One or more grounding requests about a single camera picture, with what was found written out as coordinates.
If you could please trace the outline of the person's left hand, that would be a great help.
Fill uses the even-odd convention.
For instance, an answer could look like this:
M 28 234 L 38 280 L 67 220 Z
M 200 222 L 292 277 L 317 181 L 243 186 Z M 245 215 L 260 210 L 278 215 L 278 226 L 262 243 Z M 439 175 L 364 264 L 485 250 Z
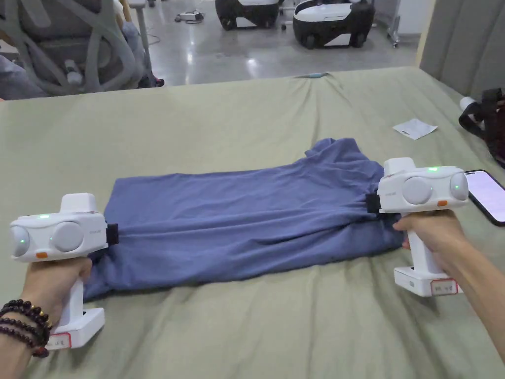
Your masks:
M 20 298 L 40 307 L 56 325 L 71 288 L 77 280 L 89 277 L 91 267 L 87 257 L 29 264 Z

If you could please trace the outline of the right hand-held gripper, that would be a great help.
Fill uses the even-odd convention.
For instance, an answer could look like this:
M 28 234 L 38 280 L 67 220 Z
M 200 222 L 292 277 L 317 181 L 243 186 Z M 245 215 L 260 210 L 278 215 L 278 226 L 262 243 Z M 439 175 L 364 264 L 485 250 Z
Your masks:
M 416 167 L 410 157 L 389 159 L 377 190 L 365 196 L 367 211 L 375 214 L 442 211 L 469 201 L 464 171 L 456 166 Z M 413 266 L 396 267 L 398 286 L 421 297 L 457 295 L 457 281 L 442 271 L 433 254 L 413 231 L 407 233 Z

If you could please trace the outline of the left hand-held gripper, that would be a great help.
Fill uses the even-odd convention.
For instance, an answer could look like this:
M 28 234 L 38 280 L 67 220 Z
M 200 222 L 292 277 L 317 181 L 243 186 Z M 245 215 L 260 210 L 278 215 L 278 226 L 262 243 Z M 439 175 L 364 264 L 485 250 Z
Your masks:
M 10 224 L 12 258 L 30 264 L 86 257 L 118 244 L 118 225 L 109 224 L 97 210 L 95 196 L 63 196 L 57 213 L 20 216 Z M 84 309 L 83 282 L 72 287 L 62 317 L 51 331 L 48 350 L 80 348 L 105 324 L 103 308 Z

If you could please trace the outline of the person's right hand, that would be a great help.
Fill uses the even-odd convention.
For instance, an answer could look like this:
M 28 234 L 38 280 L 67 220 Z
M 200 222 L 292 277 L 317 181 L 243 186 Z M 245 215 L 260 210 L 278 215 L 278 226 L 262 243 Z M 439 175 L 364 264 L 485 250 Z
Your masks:
M 461 276 L 461 264 L 473 250 L 459 219 L 452 210 L 416 212 L 393 225 L 397 231 L 414 232 L 449 276 Z

